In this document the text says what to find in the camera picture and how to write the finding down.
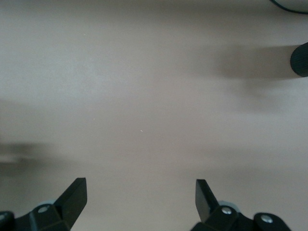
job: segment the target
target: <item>silver screw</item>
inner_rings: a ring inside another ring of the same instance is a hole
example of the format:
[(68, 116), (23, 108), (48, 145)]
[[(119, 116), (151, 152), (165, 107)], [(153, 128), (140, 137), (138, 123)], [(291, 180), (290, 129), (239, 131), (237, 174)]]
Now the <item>silver screw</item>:
[(273, 223), (273, 219), (270, 216), (262, 215), (261, 219), (262, 219), (262, 221), (264, 221), (266, 223)]
[(49, 208), (49, 205), (48, 205), (48, 206), (41, 207), (41, 208), (39, 208), (38, 213), (46, 212), (46, 211), (48, 210), (48, 208)]
[(223, 207), (221, 209), (221, 211), (224, 213), (224, 214), (228, 214), (230, 215), (232, 213), (231, 209), (229, 209), (228, 207)]

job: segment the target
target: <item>black cylinder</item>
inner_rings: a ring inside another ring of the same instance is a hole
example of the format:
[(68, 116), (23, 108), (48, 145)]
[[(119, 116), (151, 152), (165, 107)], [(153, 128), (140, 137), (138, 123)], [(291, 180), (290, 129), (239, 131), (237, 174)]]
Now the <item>black cylinder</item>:
[(293, 51), (290, 64), (299, 76), (308, 77), (308, 42)]

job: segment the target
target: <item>dark round object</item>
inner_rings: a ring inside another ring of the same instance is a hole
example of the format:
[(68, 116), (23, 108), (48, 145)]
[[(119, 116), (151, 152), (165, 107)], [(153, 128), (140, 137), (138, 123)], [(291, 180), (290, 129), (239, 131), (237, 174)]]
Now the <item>dark round object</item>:
[(299, 76), (308, 77), (308, 42), (293, 51), (290, 64)]

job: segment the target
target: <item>screw head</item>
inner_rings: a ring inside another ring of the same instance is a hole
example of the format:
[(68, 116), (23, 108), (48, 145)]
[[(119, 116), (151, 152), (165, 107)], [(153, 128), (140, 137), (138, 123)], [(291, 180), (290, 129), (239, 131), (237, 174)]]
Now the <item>screw head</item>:
[(228, 207), (223, 207), (221, 209), (221, 211), (224, 213), (224, 214), (227, 214), (227, 215), (230, 215), (232, 213), (232, 210)]
[(273, 223), (273, 219), (268, 215), (262, 215), (261, 219), (262, 219), (262, 221), (264, 221), (266, 223)]
[(41, 208), (38, 209), (38, 213), (44, 213), (49, 209), (49, 205), (48, 206), (43, 206)]

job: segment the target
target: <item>bolt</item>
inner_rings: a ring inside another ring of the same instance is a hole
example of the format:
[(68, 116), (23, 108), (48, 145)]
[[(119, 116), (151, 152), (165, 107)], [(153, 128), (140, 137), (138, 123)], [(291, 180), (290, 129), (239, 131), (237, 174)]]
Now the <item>bolt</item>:
[(266, 223), (273, 223), (273, 219), (270, 216), (262, 215), (261, 219), (262, 219), (262, 221), (264, 221)]
[(232, 213), (232, 210), (228, 207), (223, 207), (221, 210), (224, 214), (227, 214), (227, 215), (230, 215)]
[(49, 205), (48, 205), (48, 206), (41, 207), (41, 208), (39, 208), (38, 213), (46, 212), (48, 209), (49, 209)]

